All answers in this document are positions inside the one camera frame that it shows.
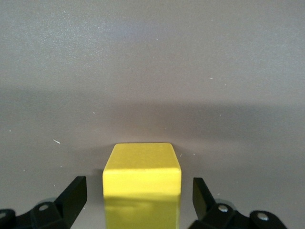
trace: block front face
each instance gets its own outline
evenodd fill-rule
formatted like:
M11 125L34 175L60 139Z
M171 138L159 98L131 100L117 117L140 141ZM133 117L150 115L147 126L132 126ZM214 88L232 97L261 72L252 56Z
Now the block front face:
M180 193L171 144L117 144L103 172L107 229L179 228Z

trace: screw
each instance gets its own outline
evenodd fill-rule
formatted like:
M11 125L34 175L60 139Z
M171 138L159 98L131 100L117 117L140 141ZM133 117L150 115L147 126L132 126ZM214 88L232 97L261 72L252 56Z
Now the screw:
M6 213L5 212L0 213L0 219L4 217L6 217Z
M222 205L222 204L218 206L218 209L222 212L228 212L229 211L229 209L225 205Z
M268 216L267 216L265 213L263 213L263 212L259 212L259 213L257 214L257 217L258 217L259 219L263 220L263 221L268 221L268 220L269 220Z
M41 206L39 207L39 211L44 211L44 210L47 209L48 207L49 207L49 206L46 205L46 204L41 205Z

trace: yellow block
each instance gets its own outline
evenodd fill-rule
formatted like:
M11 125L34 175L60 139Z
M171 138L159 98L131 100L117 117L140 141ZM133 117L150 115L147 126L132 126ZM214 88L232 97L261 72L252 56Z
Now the yellow block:
M103 172L107 229L178 229L180 194L171 144L115 145Z

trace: black bracket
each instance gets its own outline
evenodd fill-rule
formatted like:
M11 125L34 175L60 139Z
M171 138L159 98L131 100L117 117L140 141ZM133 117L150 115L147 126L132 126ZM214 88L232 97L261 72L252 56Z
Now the black bracket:
M229 205L216 203L202 178L193 180L193 205L198 217L189 229L287 229L267 211L253 211L246 217Z
M86 201L86 177L76 177L54 202L40 203L20 216L0 209L0 229L70 229Z

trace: metallic surface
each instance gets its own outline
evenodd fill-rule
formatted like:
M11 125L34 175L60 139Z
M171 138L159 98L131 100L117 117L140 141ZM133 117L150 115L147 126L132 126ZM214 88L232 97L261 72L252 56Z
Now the metallic surface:
M182 229L193 177L303 228L304 1L2 0L0 21L0 208L22 214L87 175L73 228L104 228L114 144L163 141Z

